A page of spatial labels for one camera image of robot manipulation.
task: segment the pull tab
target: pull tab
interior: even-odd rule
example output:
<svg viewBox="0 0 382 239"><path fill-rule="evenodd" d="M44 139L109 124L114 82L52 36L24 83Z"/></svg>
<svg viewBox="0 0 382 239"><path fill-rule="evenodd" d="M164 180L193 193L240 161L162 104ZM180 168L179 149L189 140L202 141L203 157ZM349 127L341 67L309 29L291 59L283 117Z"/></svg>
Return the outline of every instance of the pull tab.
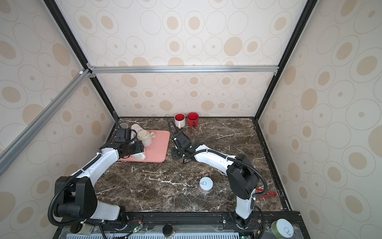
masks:
<svg viewBox="0 0 382 239"><path fill-rule="evenodd" d="M289 229L288 228L284 228L284 231L288 234L288 235L292 235L292 233L289 231Z"/></svg>

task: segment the black lid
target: black lid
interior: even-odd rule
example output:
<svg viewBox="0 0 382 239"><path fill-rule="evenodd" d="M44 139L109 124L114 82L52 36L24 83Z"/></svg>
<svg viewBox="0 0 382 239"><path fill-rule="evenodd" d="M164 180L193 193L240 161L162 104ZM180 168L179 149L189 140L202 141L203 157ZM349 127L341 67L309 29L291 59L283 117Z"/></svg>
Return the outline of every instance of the black lid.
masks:
<svg viewBox="0 0 382 239"><path fill-rule="evenodd" d="M170 224L167 224L163 227L162 232L165 236L170 236L172 234L172 226Z"/></svg>
<svg viewBox="0 0 382 239"><path fill-rule="evenodd" d="M73 224L73 225L70 227L70 232L71 232L71 233L78 233L79 231L81 231L82 226L83 226L83 225L82 225L81 223Z"/></svg>

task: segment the can lid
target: can lid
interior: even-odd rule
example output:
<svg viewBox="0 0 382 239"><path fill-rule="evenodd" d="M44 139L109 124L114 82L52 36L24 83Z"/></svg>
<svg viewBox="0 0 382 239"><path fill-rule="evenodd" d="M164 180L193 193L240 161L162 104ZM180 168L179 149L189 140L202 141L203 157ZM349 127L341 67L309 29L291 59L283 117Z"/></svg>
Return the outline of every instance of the can lid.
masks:
<svg viewBox="0 0 382 239"><path fill-rule="evenodd" d="M214 185L213 181L209 177L202 177L202 179L199 182L200 188L209 191L212 189L212 186Z"/></svg>
<svg viewBox="0 0 382 239"><path fill-rule="evenodd" d="M283 218L277 220L276 228L277 228L277 231L281 234L281 236L283 236L285 238L291 238L293 236L294 231L295 231L293 229L292 224L290 224L289 221L287 221Z"/></svg>
<svg viewBox="0 0 382 239"><path fill-rule="evenodd" d="M82 225L81 223L73 224L73 225L70 227L70 232L71 232L71 233L78 233L79 231L81 231L82 226L83 226L83 225Z"/></svg>
<svg viewBox="0 0 382 239"><path fill-rule="evenodd" d="M162 233L165 236L170 236L173 232L172 226L170 224L167 224L163 227Z"/></svg>

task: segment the light blue can lid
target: light blue can lid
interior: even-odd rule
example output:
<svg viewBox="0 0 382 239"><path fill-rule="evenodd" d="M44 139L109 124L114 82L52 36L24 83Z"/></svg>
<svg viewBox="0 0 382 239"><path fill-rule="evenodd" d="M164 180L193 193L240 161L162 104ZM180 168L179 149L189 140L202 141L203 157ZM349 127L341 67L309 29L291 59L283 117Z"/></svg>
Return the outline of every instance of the light blue can lid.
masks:
<svg viewBox="0 0 382 239"><path fill-rule="evenodd" d="M199 185L201 189L205 191L209 191L212 189L212 186L214 185L214 183L209 177L202 177L202 179L199 182Z"/></svg>

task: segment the silver horizontal bar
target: silver horizontal bar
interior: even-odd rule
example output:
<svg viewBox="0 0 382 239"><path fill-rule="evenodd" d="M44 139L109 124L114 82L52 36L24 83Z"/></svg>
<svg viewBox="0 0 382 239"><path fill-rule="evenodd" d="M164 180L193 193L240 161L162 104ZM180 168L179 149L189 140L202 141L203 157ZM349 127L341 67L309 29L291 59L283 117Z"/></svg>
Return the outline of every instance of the silver horizontal bar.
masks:
<svg viewBox="0 0 382 239"><path fill-rule="evenodd" d="M93 73L200 73L277 72L278 65L186 66L186 67L91 67Z"/></svg>
<svg viewBox="0 0 382 239"><path fill-rule="evenodd" d="M65 87L61 93L29 124L24 131L12 141L0 156L0 175L11 165L19 154L28 146L45 124L57 113L61 106L69 99L84 79L89 77L89 70L83 70Z"/></svg>

